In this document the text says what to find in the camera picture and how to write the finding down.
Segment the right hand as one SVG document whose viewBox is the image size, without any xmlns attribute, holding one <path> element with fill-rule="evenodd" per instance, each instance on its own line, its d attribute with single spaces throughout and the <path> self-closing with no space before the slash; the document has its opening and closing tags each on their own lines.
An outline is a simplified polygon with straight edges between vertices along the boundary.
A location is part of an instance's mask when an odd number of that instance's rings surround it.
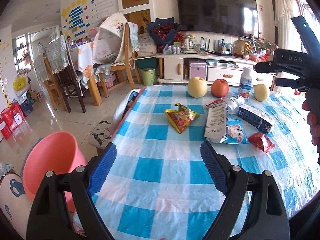
<svg viewBox="0 0 320 240">
<path fill-rule="evenodd" d="M 310 133 L 312 135 L 312 144 L 318 145 L 319 136 L 320 136 L 320 126 L 318 124 L 317 116 L 314 113 L 312 113 L 307 101 L 303 102 L 302 109 L 309 112 L 307 115 L 306 122 L 310 126 Z"/>
</svg>

